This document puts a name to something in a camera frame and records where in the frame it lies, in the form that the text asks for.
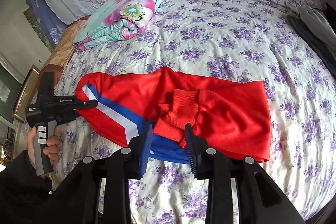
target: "gripper handle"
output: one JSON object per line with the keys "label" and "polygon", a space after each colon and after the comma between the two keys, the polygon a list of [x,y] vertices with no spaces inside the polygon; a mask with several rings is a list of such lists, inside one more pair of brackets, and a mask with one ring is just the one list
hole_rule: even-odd
{"label": "gripper handle", "polygon": [[44,175],[54,171],[48,155],[43,153],[43,148],[47,147],[47,139],[54,136],[56,121],[40,122],[35,125],[36,136],[34,137],[34,155],[36,164],[36,175]]}

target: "floral blanket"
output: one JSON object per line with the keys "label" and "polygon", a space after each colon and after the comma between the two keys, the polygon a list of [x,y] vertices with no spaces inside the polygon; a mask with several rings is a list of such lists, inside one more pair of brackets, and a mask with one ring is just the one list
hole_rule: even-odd
{"label": "floral blanket", "polygon": [[[303,4],[324,8],[320,0],[164,0],[139,36],[76,52],[55,94],[73,95],[87,73],[149,73],[164,65],[232,81],[262,80],[272,143],[270,160],[261,165],[307,219],[336,192],[336,82],[288,24],[286,15]],[[119,149],[83,118],[63,125],[62,133],[60,181],[84,156],[99,159]],[[195,180],[188,165],[150,159],[129,192],[134,223],[204,223],[208,181]],[[235,198],[235,223],[237,204]]]}
{"label": "floral blanket", "polygon": [[108,0],[98,8],[76,35],[80,50],[106,42],[127,40],[142,33],[162,0]]}

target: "person's hand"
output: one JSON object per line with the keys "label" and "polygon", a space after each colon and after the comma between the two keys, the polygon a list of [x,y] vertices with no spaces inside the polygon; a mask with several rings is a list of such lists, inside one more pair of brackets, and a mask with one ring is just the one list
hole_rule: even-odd
{"label": "person's hand", "polygon": [[[48,157],[54,161],[54,166],[58,164],[59,162],[59,134],[60,134],[60,129],[59,127],[55,127],[55,133],[54,136],[51,138],[47,139],[47,147],[43,148],[43,153],[45,155],[48,155]],[[36,127],[33,127],[31,130],[28,131],[27,134],[27,153],[29,160],[32,164],[32,166],[36,169],[36,164],[35,164],[35,155],[34,155],[34,137],[36,135]]]}

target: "wall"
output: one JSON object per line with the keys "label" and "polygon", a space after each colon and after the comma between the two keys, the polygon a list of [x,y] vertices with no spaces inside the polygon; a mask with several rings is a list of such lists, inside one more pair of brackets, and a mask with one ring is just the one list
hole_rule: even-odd
{"label": "wall", "polygon": [[7,138],[8,125],[0,121],[0,143],[4,144]]}
{"label": "wall", "polygon": [[0,0],[0,60],[6,59],[6,69],[17,78],[24,78],[32,65],[41,69],[50,56],[23,14],[27,8],[26,0]]}

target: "black sleeve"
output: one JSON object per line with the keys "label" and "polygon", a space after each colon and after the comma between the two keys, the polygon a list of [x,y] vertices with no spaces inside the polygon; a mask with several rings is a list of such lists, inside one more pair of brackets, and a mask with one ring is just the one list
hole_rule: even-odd
{"label": "black sleeve", "polygon": [[0,172],[0,219],[4,223],[32,223],[50,190],[51,180],[36,175],[26,150],[23,151]]}

